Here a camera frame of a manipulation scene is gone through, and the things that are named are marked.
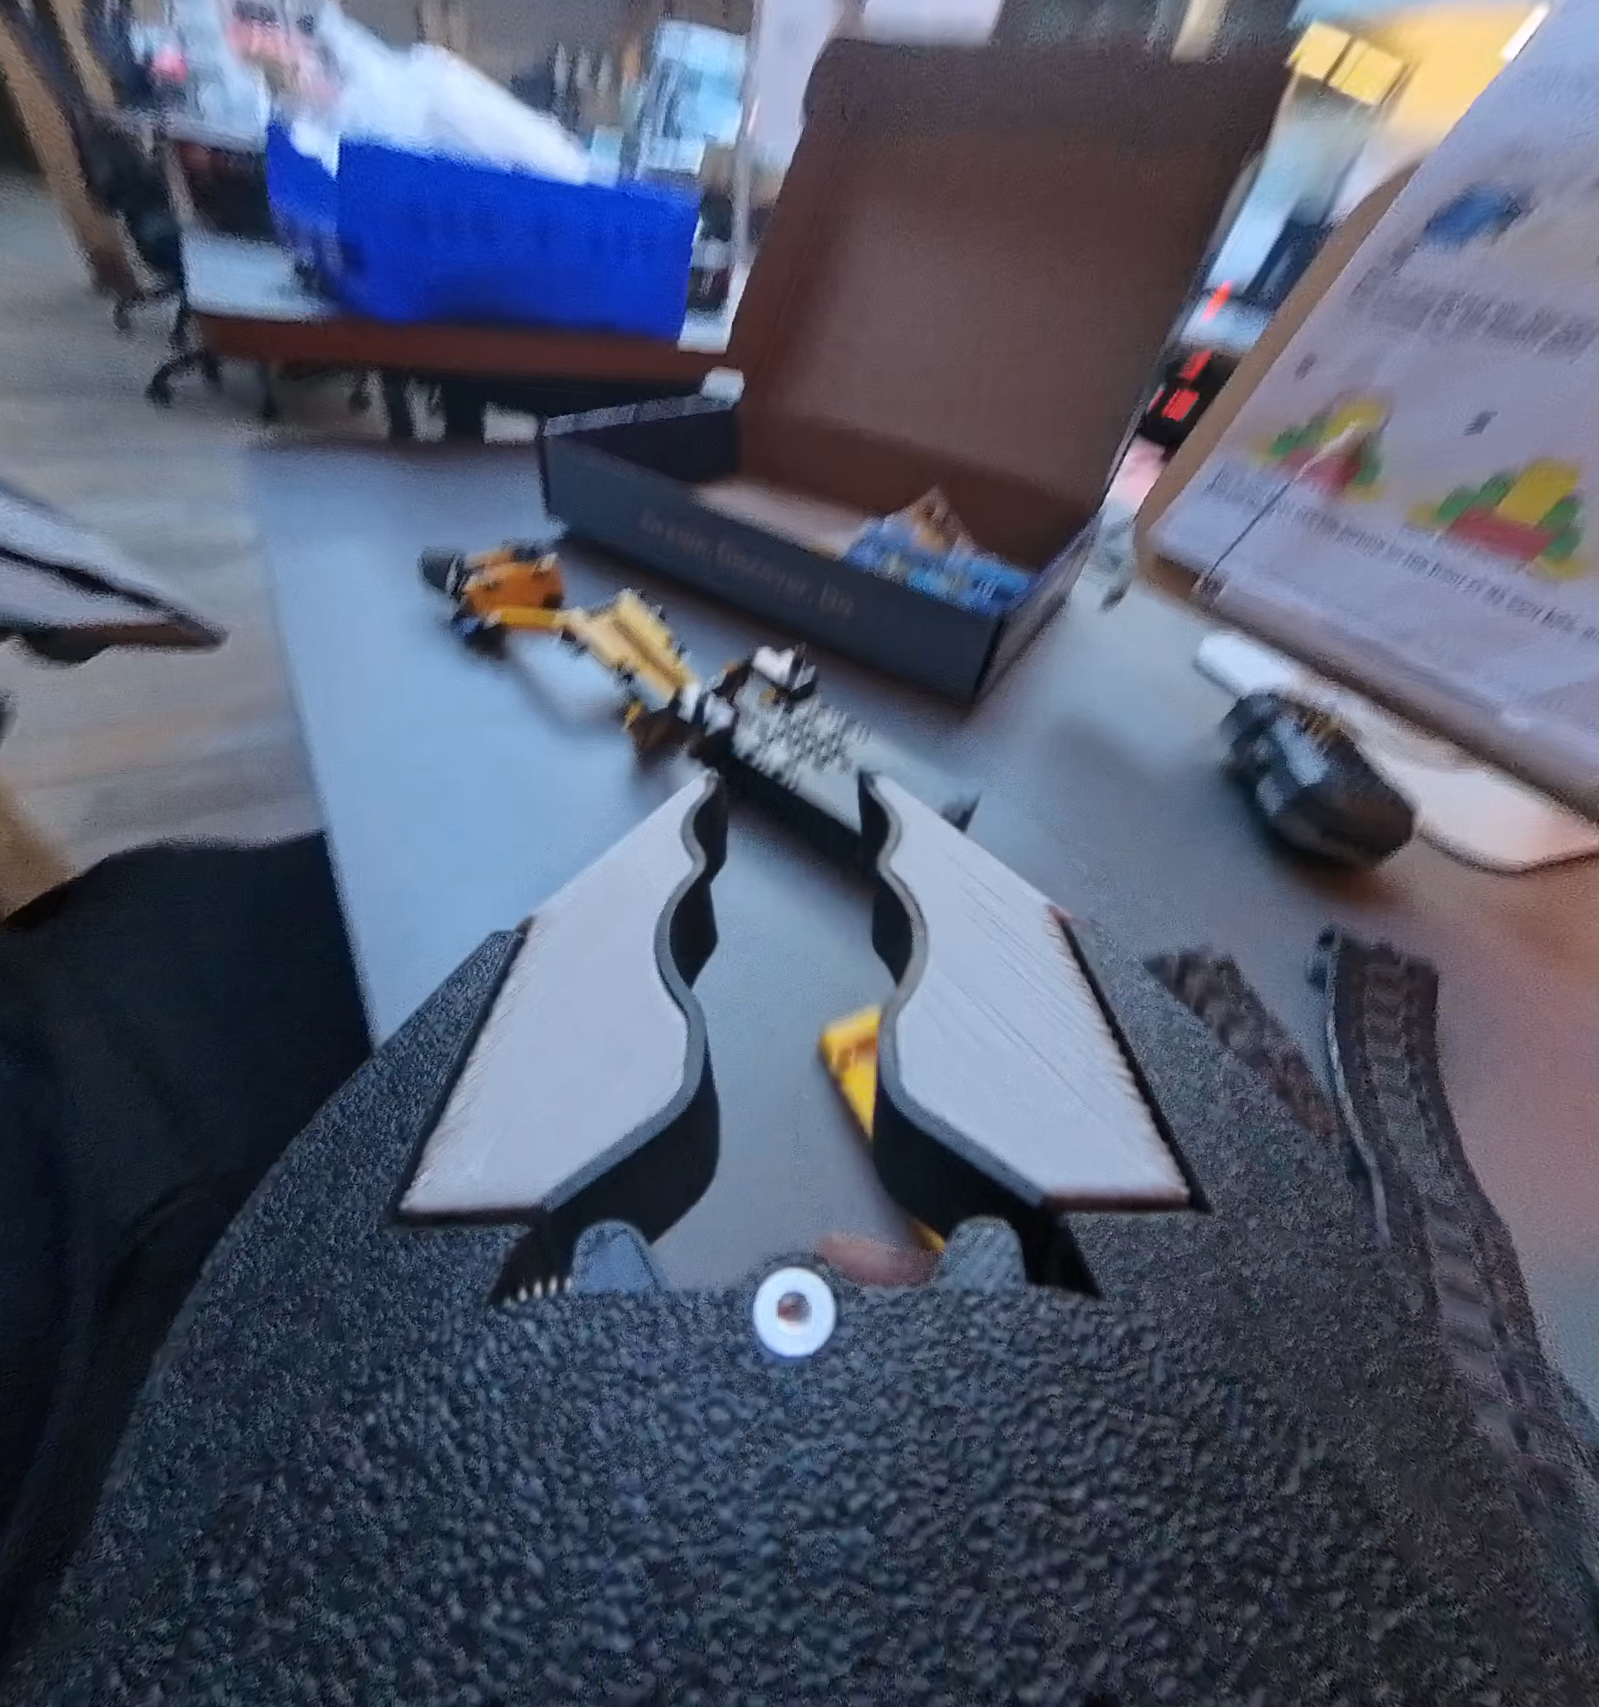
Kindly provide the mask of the person's dark clothing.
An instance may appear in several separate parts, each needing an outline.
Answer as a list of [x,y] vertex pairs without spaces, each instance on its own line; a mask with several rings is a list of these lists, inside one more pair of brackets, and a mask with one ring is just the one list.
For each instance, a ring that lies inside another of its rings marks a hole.
[[0,924],[0,1686],[201,1264],[368,1054],[323,836],[127,851]]

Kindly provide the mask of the dark blue cardboard box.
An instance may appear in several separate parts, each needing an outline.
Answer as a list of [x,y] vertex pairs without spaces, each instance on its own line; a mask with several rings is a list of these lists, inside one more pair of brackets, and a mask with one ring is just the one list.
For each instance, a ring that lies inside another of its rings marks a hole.
[[[835,40],[728,339],[736,402],[553,420],[571,542],[970,706],[1067,601],[1270,136],[1275,49]],[[1028,570],[976,618],[841,561],[930,489]]]

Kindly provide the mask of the white plastic bags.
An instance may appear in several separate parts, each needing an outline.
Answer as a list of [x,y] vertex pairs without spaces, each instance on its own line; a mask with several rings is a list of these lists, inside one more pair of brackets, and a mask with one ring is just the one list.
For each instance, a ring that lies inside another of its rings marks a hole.
[[399,51],[344,12],[314,12],[314,43],[327,67],[325,97],[298,115],[292,134],[338,167],[347,143],[375,143],[514,169],[567,186],[590,184],[588,149],[540,112],[444,49]]

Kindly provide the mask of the grey toy motor block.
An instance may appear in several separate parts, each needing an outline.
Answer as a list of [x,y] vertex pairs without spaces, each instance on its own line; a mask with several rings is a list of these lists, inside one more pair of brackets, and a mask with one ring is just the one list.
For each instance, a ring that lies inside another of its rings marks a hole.
[[1222,740],[1226,775],[1253,817],[1294,854],[1368,871],[1412,843],[1412,804],[1336,718],[1262,690],[1233,705]]

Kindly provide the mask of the brown table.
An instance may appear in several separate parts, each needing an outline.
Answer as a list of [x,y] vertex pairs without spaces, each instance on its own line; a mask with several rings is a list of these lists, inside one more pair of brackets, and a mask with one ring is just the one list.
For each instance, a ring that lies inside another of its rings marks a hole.
[[248,368],[259,420],[283,418],[285,381],[366,378],[386,405],[390,439],[414,437],[407,389],[468,391],[469,400],[547,420],[699,396],[728,374],[738,287],[713,313],[691,313],[676,341],[551,328],[390,324],[312,295],[290,256],[251,239],[187,232],[183,280],[200,348],[216,365]]

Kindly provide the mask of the yellow perforated toy beam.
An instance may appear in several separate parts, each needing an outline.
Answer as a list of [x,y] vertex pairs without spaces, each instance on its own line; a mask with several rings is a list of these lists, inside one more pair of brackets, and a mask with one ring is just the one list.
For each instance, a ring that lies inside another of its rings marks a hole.
[[869,1006],[832,1021],[819,1039],[823,1067],[865,1141],[874,1133],[880,1021],[882,1008]]

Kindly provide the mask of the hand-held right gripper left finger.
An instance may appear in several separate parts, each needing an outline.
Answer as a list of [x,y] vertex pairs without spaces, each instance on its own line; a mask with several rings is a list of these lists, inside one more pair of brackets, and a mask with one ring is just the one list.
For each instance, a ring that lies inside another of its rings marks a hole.
[[695,984],[726,801],[701,777],[518,928],[397,1196],[407,1226],[516,1226],[549,1250],[699,1205],[719,1113]]

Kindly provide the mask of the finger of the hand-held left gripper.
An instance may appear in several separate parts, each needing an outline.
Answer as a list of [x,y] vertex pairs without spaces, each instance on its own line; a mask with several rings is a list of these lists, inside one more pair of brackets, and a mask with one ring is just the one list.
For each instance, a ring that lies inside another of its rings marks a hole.
[[87,664],[107,651],[216,651],[222,631],[163,601],[0,555],[0,646],[5,644],[48,664]]
[[94,581],[118,594],[146,596],[211,622],[188,609],[170,588],[144,575],[94,529],[2,479],[0,555],[55,570],[85,585]]

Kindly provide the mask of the black office chair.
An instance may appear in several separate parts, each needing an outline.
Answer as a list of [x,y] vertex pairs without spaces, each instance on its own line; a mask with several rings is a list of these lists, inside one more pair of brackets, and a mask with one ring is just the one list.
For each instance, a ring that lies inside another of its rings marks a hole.
[[246,150],[185,141],[174,156],[157,143],[140,143],[118,123],[89,113],[72,119],[72,139],[85,173],[89,198],[122,230],[150,278],[148,285],[111,285],[111,324],[131,330],[133,311],[174,304],[170,359],[148,380],[146,398],[168,407],[172,383],[198,374],[220,389],[218,357],[192,341],[192,311],[185,283],[183,217],[172,198],[170,173],[179,173],[188,210],[214,237],[255,243],[275,239],[262,163]]

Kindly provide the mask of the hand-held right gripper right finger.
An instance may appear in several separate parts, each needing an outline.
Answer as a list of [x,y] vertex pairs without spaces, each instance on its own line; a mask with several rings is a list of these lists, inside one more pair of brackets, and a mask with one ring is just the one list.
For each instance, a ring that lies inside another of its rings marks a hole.
[[871,1157],[937,1237],[1043,1250],[1074,1215],[1194,1207],[1192,1179],[1067,910],[898,780],[860,780],[878,1017]]

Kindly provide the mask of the blue printed booklet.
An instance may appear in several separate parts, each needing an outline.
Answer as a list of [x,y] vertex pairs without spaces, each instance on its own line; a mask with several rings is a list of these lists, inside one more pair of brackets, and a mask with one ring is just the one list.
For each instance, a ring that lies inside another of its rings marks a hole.
[[980,548],[939,487],[863,524],[841,561],[976,618],[1007,616],[1033,585],[1031,572]]

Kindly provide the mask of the blue plastic crate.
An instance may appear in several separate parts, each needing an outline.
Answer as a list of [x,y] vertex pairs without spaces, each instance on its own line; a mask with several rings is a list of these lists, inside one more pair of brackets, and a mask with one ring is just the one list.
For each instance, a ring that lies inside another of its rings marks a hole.
[[264,134],[281,245],[340,311],[392,326],[682,335],[699,198],[573,186],[370,141],[329,167],[298,126]]

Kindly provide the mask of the white flat pad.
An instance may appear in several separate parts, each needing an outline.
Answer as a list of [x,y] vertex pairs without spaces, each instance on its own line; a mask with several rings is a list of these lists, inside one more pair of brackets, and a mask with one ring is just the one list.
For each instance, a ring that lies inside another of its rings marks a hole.
[[1255,640],[1209,634],[1196,671],[1237,699],[1281,692],[1333,716],[1409,801],[1416,836],[1460,865],[1518,876],[1599,858],[1599,827]]

